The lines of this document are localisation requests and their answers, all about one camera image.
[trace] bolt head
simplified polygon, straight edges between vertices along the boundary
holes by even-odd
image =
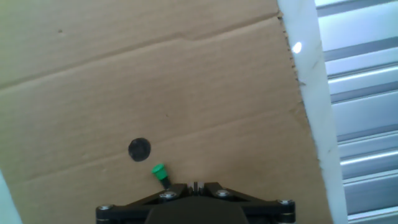
[[[293,200],[278,200],[278,202],[282,205],[288,205],[293,202]]]
[[[108,204],[108,205],[100,205],[100,206],[98,207],[98,209],[100,209],[100,210],[108,210],[108,209],[111,209],[111,208],[113,208],[113,205],[111,205],[111,204]]]
[[[229,195],[229,192],[227,190],[217,190],[216,194],[219,197],[226,197]]]
[[[175,192],[164,192],[161,195],[159,195],[161,198],[166,198],[166,199],[171,199],[177,196]]]

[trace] brown cardboard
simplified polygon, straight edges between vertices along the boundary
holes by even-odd
[[[94,222],[160,191],[160,162],[331,223],[276,1],[25,3],[0,22],[0,169],[24,224]]]

